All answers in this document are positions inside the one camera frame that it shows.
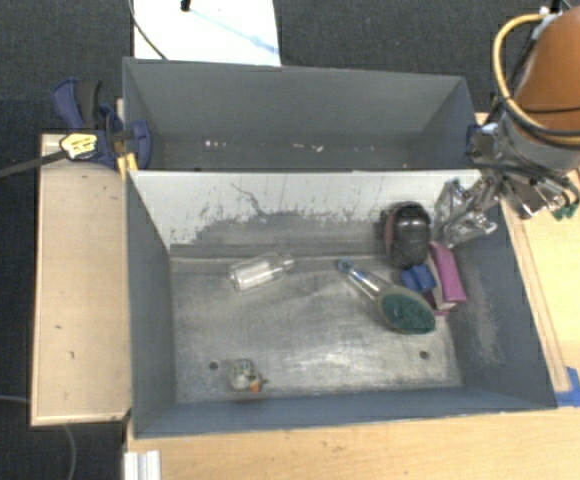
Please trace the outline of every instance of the pink object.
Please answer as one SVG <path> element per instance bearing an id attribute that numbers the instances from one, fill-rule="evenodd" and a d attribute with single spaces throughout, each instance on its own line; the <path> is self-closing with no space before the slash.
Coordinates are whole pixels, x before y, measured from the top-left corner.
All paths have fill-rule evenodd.
<path id="1" fill-rule="evenodd" d="M 430 242 L 430 256 L 439 275 L 443 301 L 455 304 L 466 302 L 468 297 L 461 284 L 459 269 L 452 251 L 437 242 Z"/>

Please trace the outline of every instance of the bin floor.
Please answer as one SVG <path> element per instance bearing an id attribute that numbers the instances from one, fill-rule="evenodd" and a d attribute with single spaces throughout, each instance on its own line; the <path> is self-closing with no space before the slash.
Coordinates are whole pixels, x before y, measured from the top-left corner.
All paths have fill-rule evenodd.
<path id="1" fill-rule="evenodd" d="M 376 257 L 352 259 L 391 278 Z M 297 258 L 283 279 L 246 293 L 227 278 L 232 263 L 171 258 L 179 403 L 461 384 L 445 317 L 422 336 L 386 328 L 336 258 Z M 241 358 L 266 380 L 258 395 L 230 388 L 230 365 Z"/>

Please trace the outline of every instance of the glass bottle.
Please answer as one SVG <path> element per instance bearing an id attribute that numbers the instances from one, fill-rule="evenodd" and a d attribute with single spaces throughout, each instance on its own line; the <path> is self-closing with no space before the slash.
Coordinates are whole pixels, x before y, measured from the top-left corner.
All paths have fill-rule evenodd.
<path id="1" fill-rule="evenodd" d="M 232 265 L 228 278 L 238 291 L 245 292 L 281 278 L 284 272 L 294 266 L 295 261 L 291 256 L 269 252 Z"/>

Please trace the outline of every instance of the wooden table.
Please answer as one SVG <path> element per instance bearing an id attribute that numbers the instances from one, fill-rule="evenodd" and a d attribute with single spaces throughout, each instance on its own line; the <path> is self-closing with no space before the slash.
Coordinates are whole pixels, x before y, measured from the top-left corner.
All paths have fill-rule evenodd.
<path id="1" fill-rule="evenodd" d="M 44 152 L 56 139 L 44 138 Z M 104 168 L 65 164 L 41 173 L 34 425 L 119 420 L 130 407 L 121 180 Z M 521 222 L 506 212 L 506 219 L 560 384 L 559 354 L 580 374 L 580 209 L 563 222 L 548 213 Z M 160 450 L 164 479 L 580 479 L 580 409 L 568 407 L 141 441 L 128 434 L 128 450 Z"/>

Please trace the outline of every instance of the white paper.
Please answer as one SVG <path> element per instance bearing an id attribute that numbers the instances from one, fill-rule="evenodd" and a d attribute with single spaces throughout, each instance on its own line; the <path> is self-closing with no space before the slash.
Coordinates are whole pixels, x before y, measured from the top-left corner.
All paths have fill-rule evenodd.
<path id="1" fill-rule="evenodd" d="M 170 60 L 280 66 L 272 0 L 134 0 L 150 41 Z M 135 28 L 134 55 L 158 59 Z"/>

